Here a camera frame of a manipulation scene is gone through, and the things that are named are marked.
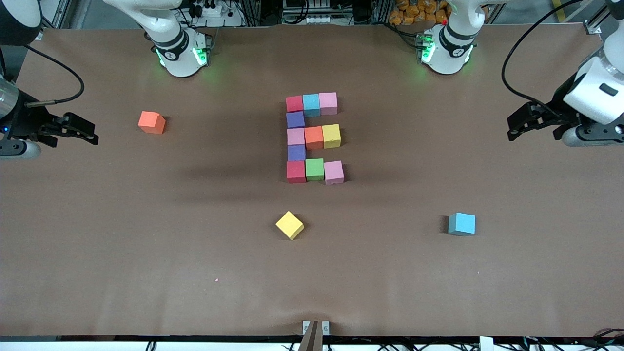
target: light blue cube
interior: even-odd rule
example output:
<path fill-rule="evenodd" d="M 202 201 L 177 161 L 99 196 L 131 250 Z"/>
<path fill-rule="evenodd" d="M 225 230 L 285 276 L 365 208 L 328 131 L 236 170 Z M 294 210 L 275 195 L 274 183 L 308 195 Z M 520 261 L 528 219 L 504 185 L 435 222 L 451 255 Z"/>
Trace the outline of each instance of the light blue cube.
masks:
<path fill-rule="evenodd" d="M 306 117 L 319 117 L 321 115 L 321 103 L 318 94 L 303 96 L 303 114 Z"/>
<path fill-rule="evenodd" d="M 463 237 L 474 235 L 476 221 L 475 215 L 457 212 L 449 218 L 449 234 Z"/>

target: orange block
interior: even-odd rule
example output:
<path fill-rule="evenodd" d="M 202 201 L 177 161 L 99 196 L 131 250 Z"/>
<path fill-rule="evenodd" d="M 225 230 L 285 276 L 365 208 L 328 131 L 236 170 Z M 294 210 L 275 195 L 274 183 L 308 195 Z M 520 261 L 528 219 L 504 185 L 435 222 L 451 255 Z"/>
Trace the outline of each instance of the orange block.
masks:
<path fill-rule="evenodd" d="M 146 133 L 162 134 L 165 131 L 165 119 L 158 112 L 141 112 L 139 127 Z"/>
<path fill-rule="evenodd" d="M 315 150 L 323 148 L 323 127 L 307 127 L 304 129 L 306 149 Z"/>

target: purple cube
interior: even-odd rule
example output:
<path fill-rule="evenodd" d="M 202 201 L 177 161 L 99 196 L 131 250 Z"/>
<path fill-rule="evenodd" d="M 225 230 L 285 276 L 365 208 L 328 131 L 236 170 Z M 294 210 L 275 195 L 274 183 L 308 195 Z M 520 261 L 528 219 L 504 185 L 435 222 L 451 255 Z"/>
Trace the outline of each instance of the purple cube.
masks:
<path fill-rule="evenodd" d="M 289 145 L 288 146 L 289 161 L 305 161 L 306 146 L 305 145 Z"/>
<path fill-rule="evenodd" d="M 303 119 L 303 111 L 286 113 L 287 128 L 303 128 L 305 126 L 306 122 Z"/>
<path fill-rule="evenodd" d="M 335 92 L 322 92 L 318 94 L 321 105 L 321 115 L 338 114 L 338 95 Z"/>
<path fill-rule="evenodd" d="M 306 138 L 303 128 L 291 128 L 287 129 L 288 133 L 288 145 L 305 145 Z"/>
<path fill-rule="evenodd" d="M 344 183 L 344 171 L 342 161 L 325 162 L 325 184 L 341 184 Z"/>

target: cube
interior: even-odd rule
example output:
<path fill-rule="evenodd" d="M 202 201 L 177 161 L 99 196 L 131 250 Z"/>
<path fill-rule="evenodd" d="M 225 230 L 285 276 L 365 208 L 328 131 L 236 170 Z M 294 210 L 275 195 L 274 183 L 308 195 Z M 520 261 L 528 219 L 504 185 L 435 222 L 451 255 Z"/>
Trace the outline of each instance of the cube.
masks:
<path fill-rule="evenodd" d="M 323 127 L 307 127 L 304 130 L 306 139 L 306 149 L 316 150 L 322 149 L 324 146 Z"/>
<path fill-rule="evenodd" d="M 305 161 L 306 160 L 306 147 L 304 145 L 289 145 L 288 146 L 288 160 L 289 161 Z"/>
<path fill-rule="evenodd" d="M 472 214 L 457 212 L 449 218 L 449 234 L 468 236 L 475 234 L 477 217 Z"/>
<path fill-rule="evenodd" d="M 277 225 L 277 228 L 279 228 L 282 233 L 286 234 L 290 240 L 294 240 L 303 230 L 303 223 L 290 211 L 286 212 L 275 225 Z"/>
<path fill-rule="evenodd" d="M 305 145 L 306 138 L 303 128 L 291 128 L 286 130 L 288 145 Z"/>
<path fill-rule="evenodd" d="M 305 126 L 306 121 L 303 119 L 303 111 L 286 113 L 287 128 L 303 128 Z"/>
<path fill-rule="evenodd" d="M 319 117 L 321 115 L 321 105 L 318 94 L 307 94 L 303 96 L 303 114 L 306 117 Z"/>
<path fill-rule="evenodd" d="M 323 159 L 306 160 L 306 179 L 308 182 L 323 180 L 324 175 Z"/>
<path fill-rule="evenodd" d="M 340 146 L 340 126 L 337 124 L 330 124 L 323 126 L 323 148 L 331 149 L 332 147 Z"/>
<path fill-rule="evenodd" d="M 325 162 L 323 164 L 325 171 L 325 184 L 342 184 L 344 183 L 344 171 L 342 161 Z"/>
<path fill-rule="evenodd" d="M 306 182 L 306 162 L 288 161 L 286 162 L 286 180 L 290 184 Z"/>
<path fill-rule="evenodd" d="M 318 94 L 321 115 L 338 114 L 338 95 L 335 92 L 322 92 Z"/>
<path fill-rule="evenodd" d="M 303 98 L 301 95 L 286 98 L 286 112 L 303 111 Z"/>
<path fill-rule="evenodd" d="M 165 119 L 158 112 L 141 112 L 139 127 L 146 133 L 162 134 L 165 131 Z"/>

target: green cube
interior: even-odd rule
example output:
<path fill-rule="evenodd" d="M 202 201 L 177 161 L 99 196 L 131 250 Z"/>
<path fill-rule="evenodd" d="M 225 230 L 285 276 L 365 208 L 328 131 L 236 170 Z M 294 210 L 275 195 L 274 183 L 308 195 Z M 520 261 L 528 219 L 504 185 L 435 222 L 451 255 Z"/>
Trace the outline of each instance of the green cube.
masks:
<path fill-rule="evenodd" d="M 307 159 L 306 179 L 308 180 L 308 182 L 323 180 L 324 178 L 325 169 L 323 168 L 323 159 Z"/>

